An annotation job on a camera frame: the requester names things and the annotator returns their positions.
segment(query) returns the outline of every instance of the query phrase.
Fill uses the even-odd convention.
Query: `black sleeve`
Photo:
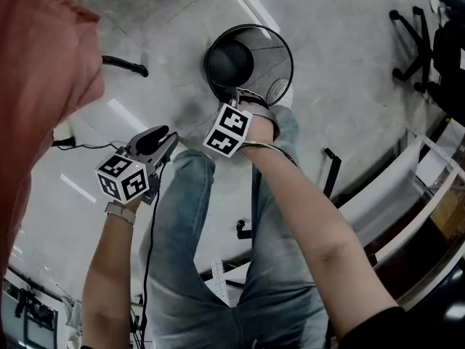
[[[399,307],[384,310],[355,327],[342,338],[341,349],[413,348],[415,337],[407,313]]]

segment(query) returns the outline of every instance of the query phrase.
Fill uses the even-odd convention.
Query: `black and white marker cube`
[[[228,158],[246,140],[253,115],[224,104],[203,145]]]
[[[95,169],[102,192],[126,204],[149,189],[145,164],[113,154]]]

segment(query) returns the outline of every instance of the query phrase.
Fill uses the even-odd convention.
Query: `wristwatch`
[[[136,221],[136,214],[133,213],[133,211],[127,208],[123,208],[121,206],[117,206],[116,204],[111,203],[111,202],[107,204],[107,208],[105,208],[105,214],[107,216],[109,214],[113,214],[127,221],[131,225],[133,225],[134,222]]]

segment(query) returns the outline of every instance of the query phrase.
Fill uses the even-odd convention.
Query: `forearm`
[[[250,148],[296,239],[339,337],[396,306],[337,208],[285,156]]]
[[[131,242],[132,226],[110,214],[84,285],[84,343],[90,347],[111,347],[109,335],[114,348],[129,346]]]

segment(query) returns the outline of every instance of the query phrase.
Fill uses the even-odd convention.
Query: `floor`
[[[317,182],[322,149],[331,148],[342,159],[335,193],[390,149],[406,123],[425,130],[440,115],[410,84],[391,76],[414,51],[388,12],[398,9],[410,19],[411,7],[422,7],[433,36],[437,18],[429,0],[79,1],[102,17],[105,54],[142,62],[150,70],[144,79],[104,68],[105,95],[69,121],[80,143],[124,143],[147,127],[168,124],[188,145],[198,145],[218,105],[203,78],[203,54],[219,34],[241,23],[261,22],[288,42],[295,60],[292,110],[301,127],[302,169]],[[81,298],[108,201],[92,170],[111,151],[50,149],[34,168],[28,211],[10,262],[52,291]],[[199,271],[251,246],[235,237],[237,220],[250,219],[251,166],[242,156],[215,159],[216,181],[195,256]],[[169,167],[163,188],[172,176]],[[142,208],[133,242],[133,294],[140,291],[136,255],[149,219],[149,208]]]

